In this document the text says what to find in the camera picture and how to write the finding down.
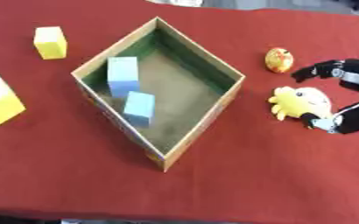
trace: open box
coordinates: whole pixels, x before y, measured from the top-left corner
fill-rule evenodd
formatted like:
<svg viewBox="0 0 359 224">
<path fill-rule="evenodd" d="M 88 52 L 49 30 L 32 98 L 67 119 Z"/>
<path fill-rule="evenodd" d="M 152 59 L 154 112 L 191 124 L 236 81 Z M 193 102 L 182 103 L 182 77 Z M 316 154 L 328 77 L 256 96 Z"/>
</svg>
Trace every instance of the open box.
<svg viewBox="0 0 359 224">
<path fill-rule="evenodd" d="M 137 57 L 140 88 L 155 95 L 149 128 L 131 126 L 107 84 L 108 57 Z M 234 99 L 244 75 L 156 17 L 72 72 L 81 91 L 164 171 Z"/>
</svg>

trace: small round toy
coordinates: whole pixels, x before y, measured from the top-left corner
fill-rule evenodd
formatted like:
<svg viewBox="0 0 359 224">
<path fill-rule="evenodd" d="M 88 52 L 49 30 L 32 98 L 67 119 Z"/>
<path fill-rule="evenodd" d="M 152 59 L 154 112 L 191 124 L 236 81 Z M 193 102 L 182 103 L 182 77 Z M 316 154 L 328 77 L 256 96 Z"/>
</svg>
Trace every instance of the small round toy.
<svg viewBox="0 0 359 224">
<path fill-rule="evenodd" d="M 292 54 L 283 48 L 272 48 L 265 55 L 265 65 L 277 74 L 288 71 L 293 63 L 294 58 Z"/>
</svg>

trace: green box lining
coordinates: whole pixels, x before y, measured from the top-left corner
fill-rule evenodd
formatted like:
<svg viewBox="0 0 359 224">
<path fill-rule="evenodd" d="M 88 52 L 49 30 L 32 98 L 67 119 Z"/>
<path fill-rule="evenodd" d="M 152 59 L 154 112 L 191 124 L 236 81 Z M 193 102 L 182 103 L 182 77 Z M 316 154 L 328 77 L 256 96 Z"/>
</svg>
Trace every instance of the green box lining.
<svg viewBox="0 0 359 224">
<path fill-rule="evenodd" d="M 161 29 L 156 29 L 149 33 L 115 56 L 137 57 L 138 60 L 142 60 L 157 49 L 164 53 L 166 57 L 169 57 L 190 71 L 198 79 L 204 81 L 220 95 L 223 95 L 235 83 L 235 81 L 225 73 L 189 50 L 185 45 Z M 106 80 L 107 63 L 102 64 L 94 72 L 82 79 L 84 83 L 93 89 L 106 88 L 108 85 Z"/>
</svg>

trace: red table surface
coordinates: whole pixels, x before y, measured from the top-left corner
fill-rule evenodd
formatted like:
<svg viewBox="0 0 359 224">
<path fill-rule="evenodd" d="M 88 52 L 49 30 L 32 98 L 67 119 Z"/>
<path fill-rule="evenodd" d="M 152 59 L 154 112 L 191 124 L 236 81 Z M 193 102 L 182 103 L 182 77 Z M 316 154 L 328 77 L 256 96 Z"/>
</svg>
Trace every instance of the red table surface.
<svg viewBox="0 0 359 224">
<path fill-rule="evenodd" d="M 216 122 L 168 172 L 87 102 L 70 75 L 160 16 L 247 79 Z M 42 60 L 32 37 L 59 25 L 66 59 Z M 295 67 L 359 58 L 359 17 L 293 10 L 180 8 L 143 0 L 0 0 L 0 74 L 27 107 L 0 126 L 0 213 L 45 218 L 359 223 L 359 133 L 279 122 L 266 99 L 317 87 L 339 107 L 359 94 L 337 80 L 298 85 L 264 69 L 271 47 Z"/>
</svg>

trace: yellow plush toy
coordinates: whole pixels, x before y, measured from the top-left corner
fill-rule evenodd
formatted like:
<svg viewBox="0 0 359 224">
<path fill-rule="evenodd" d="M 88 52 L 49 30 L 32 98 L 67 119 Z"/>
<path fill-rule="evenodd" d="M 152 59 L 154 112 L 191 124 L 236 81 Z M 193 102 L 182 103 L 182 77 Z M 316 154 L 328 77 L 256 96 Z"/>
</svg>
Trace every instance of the yellow plush toy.
<svg viewBox="0 0 359 224">
<path fill-rule="evenodd" d="M 279 121 L 283 121 L 286 116 L 300 118 L 305 113 L 314 114 L 319 118 L 328 118 L 332 115 L 331 101 L 314 87 L 278 87 L 268 102 L 275 104 L 271 111 L 277 115 Z"/>
</svg>

